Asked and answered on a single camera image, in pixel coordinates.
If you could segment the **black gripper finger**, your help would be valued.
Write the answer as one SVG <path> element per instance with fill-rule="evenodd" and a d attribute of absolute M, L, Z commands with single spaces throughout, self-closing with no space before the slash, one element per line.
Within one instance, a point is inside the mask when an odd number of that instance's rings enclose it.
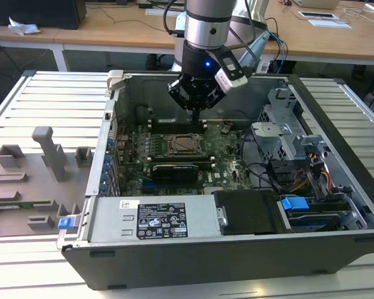
<path fill-rule="evenodd" d="M 180 80 L 176 80 L 173 83 L 168 84 L 168 93 L 170 97 L 187 112 L 190 117 L 190 123 L 192 125 L 198 124 L 198 111 L 196 108 L 196 100 L 189 95 L 183 94 L 184 89 L 180 84 Z"/>
<path fill-rule="evenodd" d="M 196 122 L 199 122 L 201 111 L 210 109 L 219 103 L 226 94 L 220 88 L 208 89 L 197 96 Z"/>

